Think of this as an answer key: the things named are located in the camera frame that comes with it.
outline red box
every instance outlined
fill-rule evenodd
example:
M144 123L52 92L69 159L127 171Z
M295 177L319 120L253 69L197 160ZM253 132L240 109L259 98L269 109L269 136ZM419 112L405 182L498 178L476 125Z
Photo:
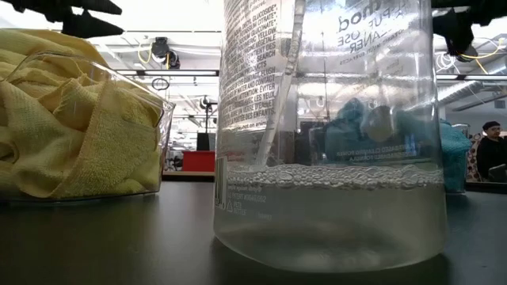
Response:
M215 151L184 151L183 171L215 172Z

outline yellow towel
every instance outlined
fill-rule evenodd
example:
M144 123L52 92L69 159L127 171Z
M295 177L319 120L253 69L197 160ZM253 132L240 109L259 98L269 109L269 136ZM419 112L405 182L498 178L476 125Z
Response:
M0 80L39 51L105 66L84 40L0 29ZM82 60L26 63L0 82L0 197L13 188L56 199L157 190L161 108L142 99L148 97L157 102Z

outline barcode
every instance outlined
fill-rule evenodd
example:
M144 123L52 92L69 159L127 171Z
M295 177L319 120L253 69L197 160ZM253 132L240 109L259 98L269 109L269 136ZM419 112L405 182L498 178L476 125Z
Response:
M215 161L215 206L225 210L227 194L227 157Z

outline yellow cable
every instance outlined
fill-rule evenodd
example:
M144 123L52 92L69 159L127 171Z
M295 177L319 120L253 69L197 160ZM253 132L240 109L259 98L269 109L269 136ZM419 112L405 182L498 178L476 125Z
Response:
M488 72L486 71L486 69L484 69L484 66L482 66L481 62L479 62L478 59L475 60L478 64L479 67L481 67L482 71L484 71L485 74L488 74Z
M500 40L498 41L497 50L496 50L496 51L493 51L492 53L490 53L490 54L488 54L488 55L481 55L481 56L469 56L469 55L464 55L464 54L459 54L459 55L463 56L463 57L464 57L464 58L466 58L466 59L485 59L485 58L488 58L488 57L490 57L490 56L492 56L492 55L495 55L498 51L500 51L500 46L501 46L501 41L502 41L502 40L503 40L503 39L500 39Z
M148 52L148 60L144 60L142 57L141 57L141 44L139 44L139 49L137 50L137 57L139 57L139 60L142 62L142 63L149 63L150 62L150 59L151 59L151 46L153 45L153 43L150 44L150 51Z

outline clear liquid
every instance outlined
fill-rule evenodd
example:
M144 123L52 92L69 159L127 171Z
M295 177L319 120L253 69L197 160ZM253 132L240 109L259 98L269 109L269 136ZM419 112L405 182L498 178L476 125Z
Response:
M281 165L229 174L229 188L249 185L254 191L227 191L226 204L233 208L215 210L215 234L236 252L269 266L300 272L380 270L428 259L444 246L439 171L412 165Z

